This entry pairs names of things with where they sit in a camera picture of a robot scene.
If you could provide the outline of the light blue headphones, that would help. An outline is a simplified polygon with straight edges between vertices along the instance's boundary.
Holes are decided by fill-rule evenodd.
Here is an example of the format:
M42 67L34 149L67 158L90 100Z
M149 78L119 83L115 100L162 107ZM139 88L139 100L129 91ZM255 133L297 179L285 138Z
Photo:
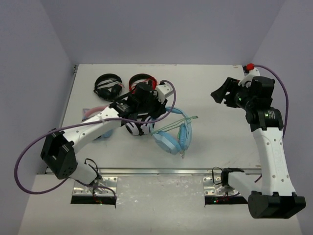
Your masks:
M151 135L162 150L172 155L179 154L183 159L192 141L192 120L198 117L188 116L186 112L179 108L173 108L170 111L170 107L166 107L166 111L180 115L181 119L167 124L158 130L153 130Z

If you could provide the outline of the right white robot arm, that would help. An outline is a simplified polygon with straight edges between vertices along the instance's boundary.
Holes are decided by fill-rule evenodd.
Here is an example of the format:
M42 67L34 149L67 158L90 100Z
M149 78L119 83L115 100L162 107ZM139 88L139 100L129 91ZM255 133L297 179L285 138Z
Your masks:
M217 103L242 108L255 139L262 171L262 185L250 180L240 168L224 168L222 187L237 190L247 200L250 215L255 219L289 219L306 206L289 177L283 147L281 112L273 108L273 79L255 76L250 85L227 78L211 96Z

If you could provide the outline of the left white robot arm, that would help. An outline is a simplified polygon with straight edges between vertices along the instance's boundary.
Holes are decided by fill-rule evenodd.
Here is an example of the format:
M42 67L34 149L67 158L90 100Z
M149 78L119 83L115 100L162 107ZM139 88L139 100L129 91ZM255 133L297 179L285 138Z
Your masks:
M71 178L93 185L100 175L91 166L78 161L76 154L99 136L136 120L139 114L158 118L165 113L171 92L165 83L155 89L138 83L134 92L121 96L99 114L68 129L51 130L41 151L42 160L59 180Z

